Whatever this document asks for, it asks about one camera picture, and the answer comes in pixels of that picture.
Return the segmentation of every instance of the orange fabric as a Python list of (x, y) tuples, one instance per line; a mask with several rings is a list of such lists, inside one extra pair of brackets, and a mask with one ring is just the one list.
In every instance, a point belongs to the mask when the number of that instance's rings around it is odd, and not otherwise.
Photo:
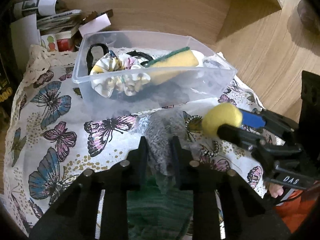
[[(293, 192), (289, 199), (296, 197), (301, 192), (301, 190)], [(302, 202), (301, 197), (299, 197), (295, 200), (285, 202), (281, 206), (276, 206), (275, 209), (278, 215), (282, 218), (283, 222), (293, 233), (308, 216), (315, 202), (315, 200)]]

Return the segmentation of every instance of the plastic container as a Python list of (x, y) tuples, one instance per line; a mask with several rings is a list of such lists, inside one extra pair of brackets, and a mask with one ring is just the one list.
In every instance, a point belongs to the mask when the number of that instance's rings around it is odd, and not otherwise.
[[(192, 50), (202, 52), (206, 57), (214, 56), (219, 63), (214, 67), (172, 66), (88, 75), (86, 57), (90, 46), (97, 43), (107, 44), (110, 39), (115, 40), (114, 48), (177, 50), (188, 46)], [(114, 31), (91, 33), (84, 36), (76, 58), (72, 80), (79, 84), (92, 120), (102, 120), (188, 101), (220, 97), (232, 81), (236, 71), (207, 46), (189, 36), (147, 31)], [(153, 84), (151, 80), (140, 92), (130, 97), (117, 91), (113, 92), (110, 98), (105, 98), (91, 86), (91, 80), (94, 79), (136, 73), (147, 73), (151, 77), (153, 73), (157, 75), (174, 73), (172, 76), (175, 77), (159, 85)]]

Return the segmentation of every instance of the butterfly print tablecloth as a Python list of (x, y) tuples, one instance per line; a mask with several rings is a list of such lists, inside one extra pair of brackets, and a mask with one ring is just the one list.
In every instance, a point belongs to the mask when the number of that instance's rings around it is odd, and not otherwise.
[[(136, 120), (134, 114), (99, 122), (88, 119), (80, 90), (71, 80), (76, 53), (49, 53), (34, 46), (30, 57), (14, 98), (2, 196), (6, 209), (26, 234), (78, 174), (86, 168), (97, 172), (110, 169), (140, 141), (140, 135), (130, 131)], [(202, 116), (222, 102), (249, 111), (262, 108), (255, 93), (237, 77), (220, 98), (165, 108), (179, 107), (183, 111), (189, 139), (201, 146), (201, 163), (219, 171), (236, 170), (263, 197), (263, 170), (250, 153), (200, 134)], [(273, 135), (260, 132), (276, 143)]]

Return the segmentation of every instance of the pink sticky note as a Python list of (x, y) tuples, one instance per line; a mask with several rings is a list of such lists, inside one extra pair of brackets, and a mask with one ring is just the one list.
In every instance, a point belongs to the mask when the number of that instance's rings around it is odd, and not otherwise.
[(82, 36), (88, 33), (95, 33), (103, 30), (104, 28), (111, 25), (111, 22), (107, 14), (103, 14), (92, 21), (86, 23), (85, 25), (79, 28), (79, 31)]

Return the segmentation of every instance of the sponge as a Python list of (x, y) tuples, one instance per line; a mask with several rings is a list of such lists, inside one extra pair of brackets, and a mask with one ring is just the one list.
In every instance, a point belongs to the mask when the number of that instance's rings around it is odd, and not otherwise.
[[(196, 67), (199, 65), (197, 58), (189, 47), (175, 50), (168, 55), (149, 62), (147, 67)], [(159, 71), (149, 73), (151, 81), (159, 85), (182, 73), (182, 71)]]
[(242, 113), (240, 110), (230, 104), (222, 103), (212, 108), (202, 120), (202, 131), (205, 136), (217, 137), (219, 126), (229, 124), (240, 127), (242, 123)]

